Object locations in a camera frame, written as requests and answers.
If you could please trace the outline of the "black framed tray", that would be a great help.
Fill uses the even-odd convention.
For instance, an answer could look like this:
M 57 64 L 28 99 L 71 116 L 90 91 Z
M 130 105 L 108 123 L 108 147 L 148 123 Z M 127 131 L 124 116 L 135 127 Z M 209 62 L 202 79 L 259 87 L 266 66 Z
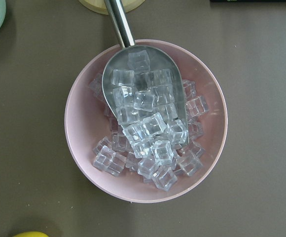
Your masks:
M 284 2 L 286 0 L 210 0 L 211 2 Z

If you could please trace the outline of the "yellow lemon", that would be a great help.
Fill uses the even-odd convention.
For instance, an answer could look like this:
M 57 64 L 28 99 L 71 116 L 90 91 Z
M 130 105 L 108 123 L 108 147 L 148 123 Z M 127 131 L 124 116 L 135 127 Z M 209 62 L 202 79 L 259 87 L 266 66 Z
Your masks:
M 49 237 L 49 236 L 43 232 L 28 231 L 15 234 L 12 237 Z

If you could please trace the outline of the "pink bowl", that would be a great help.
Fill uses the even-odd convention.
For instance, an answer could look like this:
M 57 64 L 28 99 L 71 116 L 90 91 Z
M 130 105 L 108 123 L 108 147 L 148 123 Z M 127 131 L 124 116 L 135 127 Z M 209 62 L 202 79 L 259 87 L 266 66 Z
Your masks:
M 193 176 L 181 175 L 169 191 L 145 184 L 141 176 L 123 171 L 114 177 L 99 171 L 93 165 L 94 146 L 109 135 L 108 119 L 104 105 L 95 99 L 89 83 L 102 72 L 108 60 L 120 50 L 114 45 L 94 57 L 77 76 L 67 99 L 65 109 L 65 134 L 71 155 L 78 168 L 95 186 L 104 192 L 126 201 L 156 203 L 177 198 L 199 185 L 216 165 L 227 134 L 227 107 L 222 90 L 209 68 L 184 48 L 161 40 L 139 39 L 165 51 L 176 62 L 181 76 L 196 83 L 197 92 L 204 96 L 209 111 L 200 116 L 204 134 L 198 142 L 205 149 L 200 160 L 202 168 Z

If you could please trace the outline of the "round wooden stand base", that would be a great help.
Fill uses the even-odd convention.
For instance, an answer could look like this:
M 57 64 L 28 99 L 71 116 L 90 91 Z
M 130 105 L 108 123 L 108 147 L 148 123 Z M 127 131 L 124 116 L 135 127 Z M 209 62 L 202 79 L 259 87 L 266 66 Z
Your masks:
M 105 5 L 104 0 L 79 0 L 79 2 L 86 7 L 87 9 L 103 14 L 108 15 L 108 11 Z M 125 12 L 132 11 L 142 5 L 145 0 L 122 0 L 122 4 Z

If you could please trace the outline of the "clear plastic ice cubes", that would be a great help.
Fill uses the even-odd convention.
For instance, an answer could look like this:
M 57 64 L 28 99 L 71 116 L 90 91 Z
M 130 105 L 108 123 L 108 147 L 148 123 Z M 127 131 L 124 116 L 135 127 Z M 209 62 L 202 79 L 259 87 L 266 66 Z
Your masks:
M 186 82 L 166 54 L 149 46 L 123 50 L 96 84 L 117 128 L 94 148 L 95 168 L 115 177 L 128 169 L 164 191 L 202 169 L 204 150 L 192 132 L 202 134 L 202 125 L 189 118 Z

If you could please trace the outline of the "steel ice scoop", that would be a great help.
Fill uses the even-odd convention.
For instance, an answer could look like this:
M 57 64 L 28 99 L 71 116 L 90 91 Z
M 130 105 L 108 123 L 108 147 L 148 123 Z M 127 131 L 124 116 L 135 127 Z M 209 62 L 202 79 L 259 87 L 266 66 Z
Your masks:
M 187 115 L 180 71 L 158 47 L 136 44 L 119 0 L 105 1 L 121 50 L 102 78 L 104 98 L 132 146 L 186 145 Z

